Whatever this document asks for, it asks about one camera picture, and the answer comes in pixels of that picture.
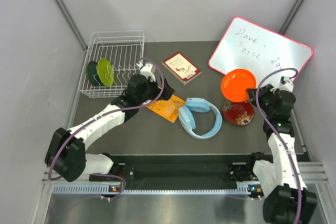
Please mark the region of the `lime green plate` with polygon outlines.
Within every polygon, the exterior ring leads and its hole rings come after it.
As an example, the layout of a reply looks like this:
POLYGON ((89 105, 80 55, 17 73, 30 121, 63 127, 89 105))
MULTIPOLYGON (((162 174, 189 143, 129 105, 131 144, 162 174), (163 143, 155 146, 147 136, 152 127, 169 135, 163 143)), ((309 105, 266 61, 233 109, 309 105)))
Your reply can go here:
POLYGON ((111 63, 106 59, 102 58, 97 64, 97 73, 101 83, 110 87, 114 83, 114 72, 111 63))

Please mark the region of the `red floral plate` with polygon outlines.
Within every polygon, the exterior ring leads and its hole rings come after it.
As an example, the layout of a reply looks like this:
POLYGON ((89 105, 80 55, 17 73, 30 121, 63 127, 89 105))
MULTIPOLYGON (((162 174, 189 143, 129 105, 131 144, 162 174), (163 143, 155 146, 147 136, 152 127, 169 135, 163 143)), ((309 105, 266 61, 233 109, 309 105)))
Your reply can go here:
POLYGON ((235 126, 246 126, 254 119, 254 108, 248 102, 225 101, 222 106, 222 115, 226 122, 235 126))

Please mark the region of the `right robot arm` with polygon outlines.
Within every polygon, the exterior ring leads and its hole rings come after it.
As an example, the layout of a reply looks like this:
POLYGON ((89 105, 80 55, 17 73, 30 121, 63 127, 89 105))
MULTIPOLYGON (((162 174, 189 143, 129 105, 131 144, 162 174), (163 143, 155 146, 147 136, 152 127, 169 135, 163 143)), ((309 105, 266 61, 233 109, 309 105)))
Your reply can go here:
POLYGON ((272 159, 253 153, 245 174, 258 179, 264 194, 263 218, 267 223, 309 223, 317 206, 317 196, 308 191, 295 153, 295 133, 290 121, 296 101, 292 84, 260 90, 247 89, 250 102, 264 118, 263 131, 272 159))

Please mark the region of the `orange plate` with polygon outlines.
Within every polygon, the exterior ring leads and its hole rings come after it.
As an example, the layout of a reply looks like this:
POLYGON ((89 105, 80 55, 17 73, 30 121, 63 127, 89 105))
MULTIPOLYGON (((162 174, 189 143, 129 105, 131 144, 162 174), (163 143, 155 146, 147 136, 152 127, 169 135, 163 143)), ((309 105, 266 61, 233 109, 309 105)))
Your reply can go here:
POLYGON ((235 69, 223 77, 220 88, 227 100, 245 102, 248 100, 247 89, 255 89, 256 84, 256 78, 250 71, 235 69))

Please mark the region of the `dark teal plate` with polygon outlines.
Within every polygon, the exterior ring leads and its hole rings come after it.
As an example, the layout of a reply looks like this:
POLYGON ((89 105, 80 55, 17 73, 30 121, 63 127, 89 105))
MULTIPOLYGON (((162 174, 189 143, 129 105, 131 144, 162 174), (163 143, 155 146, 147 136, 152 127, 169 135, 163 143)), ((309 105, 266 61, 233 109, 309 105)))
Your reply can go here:
POLYGON ((97 65, 98 63, 95 61, 91 61, 87 64, 87 77, 90 83, 95 87, 100 86, 100 79, 97 72, 97 65))

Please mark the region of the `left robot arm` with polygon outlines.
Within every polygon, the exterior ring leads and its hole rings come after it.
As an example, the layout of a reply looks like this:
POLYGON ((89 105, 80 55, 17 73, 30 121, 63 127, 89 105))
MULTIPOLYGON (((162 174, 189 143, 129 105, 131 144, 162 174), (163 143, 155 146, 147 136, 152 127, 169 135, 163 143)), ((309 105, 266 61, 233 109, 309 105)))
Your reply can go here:
POLYGON ((141 74, 135 74, 122 94, 114 98, 101 112, 70 129, 60 127, 51 139, 45 164, 49 172, 56 172, 68 182, 81 175, 97 174, 107 180, 114 180, 119 168, 108 154, 88 154, 90 145, 111 129, 122 125, 139 109, 157 100, 167 101, 174 94, 166 80, 159 87, 156 81, 141 74))

